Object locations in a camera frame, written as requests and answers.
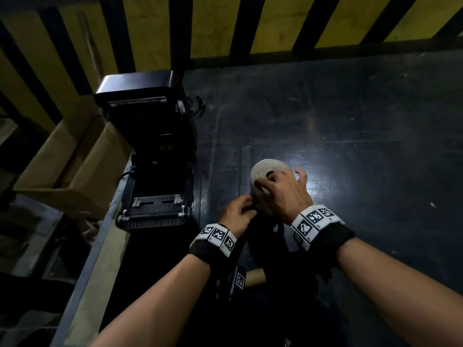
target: hand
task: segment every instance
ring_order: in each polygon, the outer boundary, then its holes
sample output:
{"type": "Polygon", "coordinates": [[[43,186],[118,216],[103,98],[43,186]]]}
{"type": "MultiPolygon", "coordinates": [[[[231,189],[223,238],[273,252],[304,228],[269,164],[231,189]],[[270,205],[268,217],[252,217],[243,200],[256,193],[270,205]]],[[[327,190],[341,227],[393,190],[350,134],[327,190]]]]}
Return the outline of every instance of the hand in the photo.
{"type": "Polygon", "coordinates": [[[243,208],[250,205],[252,205],[252,196],[241,195],[230,202],[218,221],[219,224],[226,226],[236,239],[246,231],[249,222],[257,214],[256,210],[248,210],[243,213],[243,208]]]}
{"type": "Polygon", "coordinates": [[[257,185],[270,192],[270,195],[263,195],[264,200],[287,225],[291,225],[299,213],[313,205],[312,198],[306,189],[306,172],[300,168],[294,171],[298,173],[299,180],[296,180],[291,169],[273,172],[268,178],[256,180],[257,185]]]}

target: cardboard tube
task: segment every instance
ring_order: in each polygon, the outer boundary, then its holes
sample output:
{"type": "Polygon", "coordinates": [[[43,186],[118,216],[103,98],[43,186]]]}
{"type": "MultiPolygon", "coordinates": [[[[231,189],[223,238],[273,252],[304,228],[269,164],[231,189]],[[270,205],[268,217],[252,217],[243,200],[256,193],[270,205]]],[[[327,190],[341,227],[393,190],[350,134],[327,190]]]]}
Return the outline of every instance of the cardboard tube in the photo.
{"type": "Polygon", "coordinates": [[[265,273],[262,268],[249,270],[246,273],[245,287],[252,287],[261,284],[265,284],[267,279],[265,278],[265,273]]]}

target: right hand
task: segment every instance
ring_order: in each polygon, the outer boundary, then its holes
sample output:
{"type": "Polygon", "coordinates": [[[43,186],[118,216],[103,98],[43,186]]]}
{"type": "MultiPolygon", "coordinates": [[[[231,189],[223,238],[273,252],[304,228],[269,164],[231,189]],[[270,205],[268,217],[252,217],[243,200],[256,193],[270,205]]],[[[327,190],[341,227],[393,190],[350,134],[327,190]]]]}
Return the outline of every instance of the right hand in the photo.
{"type": "Polygon", "coordinates": [[[270,192],[270,195],[263,195],[265,201],[287,225],[291,225],[299,213],[313,205],[312,198],[306,189],[306,172],[301,168],[296,168],[294,171],[298,173],[299,180],[296,180],[291,169],[286,169],[273,172],[268,178],[255,181],[255,184],[270,192]]]}

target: left hand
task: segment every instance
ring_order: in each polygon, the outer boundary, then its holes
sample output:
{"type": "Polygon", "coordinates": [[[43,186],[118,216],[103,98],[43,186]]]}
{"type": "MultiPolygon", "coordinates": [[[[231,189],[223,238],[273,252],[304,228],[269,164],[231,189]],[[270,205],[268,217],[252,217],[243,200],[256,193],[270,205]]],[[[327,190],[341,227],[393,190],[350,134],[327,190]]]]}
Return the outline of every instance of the left hand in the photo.
{"type": "Polygon", "coordinates": [[[246,231],[249,222],[257,214],[256,210],[248,210],[243,213],[243,208],[250,205],[252,205],[252,196],[241,195],[230,202],[218,221],[219,224],[226,226],[236,239],[246,231]]]}

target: wristband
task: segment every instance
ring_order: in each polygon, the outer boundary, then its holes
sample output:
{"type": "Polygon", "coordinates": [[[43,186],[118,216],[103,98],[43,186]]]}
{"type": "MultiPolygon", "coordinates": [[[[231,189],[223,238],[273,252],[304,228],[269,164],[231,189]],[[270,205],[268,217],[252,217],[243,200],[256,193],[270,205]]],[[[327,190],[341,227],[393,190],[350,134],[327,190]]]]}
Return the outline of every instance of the wristband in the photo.
{"type": "Polygon", "coordinates": [[[201,240],[206,240],[212,245],[218,247],[225,257],[229,257],[235,247],[237,239],[227,227],[220,224],[207,224],[202,232],[196,236],[190,245],[192,246],[201,240]]]}
{"type": "Polygon", "coordinates": [[[322,204],[304,209],[291,224],[294,230],[294,240],[308,251],[317,235],[333,223],[345,223],[322,204]]]}

